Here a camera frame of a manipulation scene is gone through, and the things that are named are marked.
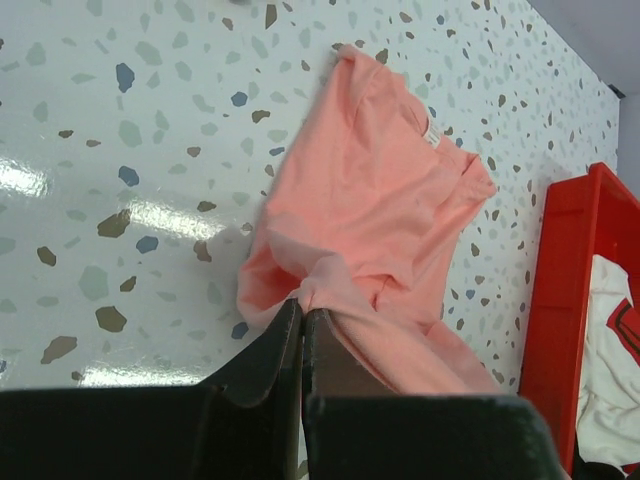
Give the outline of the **red plastic bin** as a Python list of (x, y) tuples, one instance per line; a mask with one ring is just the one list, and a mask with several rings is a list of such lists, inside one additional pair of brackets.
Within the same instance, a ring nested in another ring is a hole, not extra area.
[(629, 275), (639, 299), (639, 202), (604, 163), (553, 183), (546, 195), (520, 395), (544, 417), (560, 463), (572, 470), (592, 260)]

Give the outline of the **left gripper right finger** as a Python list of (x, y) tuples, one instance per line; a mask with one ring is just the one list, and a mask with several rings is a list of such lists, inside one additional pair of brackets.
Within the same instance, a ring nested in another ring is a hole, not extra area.
[(399, 395), (307, 314), (302, 419), (312, 479), (563, 479), (549, 429), (510, 395)]

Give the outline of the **aluminium table frame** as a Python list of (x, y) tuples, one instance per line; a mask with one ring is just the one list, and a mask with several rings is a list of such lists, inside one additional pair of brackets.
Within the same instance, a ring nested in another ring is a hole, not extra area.
[(621, 90), (619, 90), (615, 85), (609, 84), (608, 87), (617, 96), (618, 99), (622, 100), (626, 97), (626, 95)]

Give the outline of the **black t shirt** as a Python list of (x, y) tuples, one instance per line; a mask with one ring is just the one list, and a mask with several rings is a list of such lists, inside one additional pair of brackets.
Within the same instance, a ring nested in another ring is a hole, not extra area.
[(618, 468), (598, 462), (585, 462), (580, 457), (574, 461), (573, 480), (625, 480), (627, 476)]

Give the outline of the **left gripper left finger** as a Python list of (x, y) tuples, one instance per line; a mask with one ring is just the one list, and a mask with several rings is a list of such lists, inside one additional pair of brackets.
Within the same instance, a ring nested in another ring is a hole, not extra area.
[(5, 479), (291, 479), (302, 312), (190, 386), (5, 391)]

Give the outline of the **salmon pink t shirt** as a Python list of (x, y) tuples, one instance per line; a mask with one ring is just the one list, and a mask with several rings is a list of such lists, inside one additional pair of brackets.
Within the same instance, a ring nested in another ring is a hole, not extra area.
[(296, 137), (238, 273), (237, 307), (264, 328), (284, 302), (326, 310), (342, 345), (402, 394), (495, 394), (440, 318), (461, 232), (496, 187), (400, 74), (351, 45)]

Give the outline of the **white t shirt red print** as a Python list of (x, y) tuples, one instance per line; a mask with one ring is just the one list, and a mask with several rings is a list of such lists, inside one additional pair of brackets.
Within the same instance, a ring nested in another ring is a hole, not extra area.
[(627, 272), (592, 259), (576, 420), (582, 460), (627, 477), (639, 465), (639, 307)]

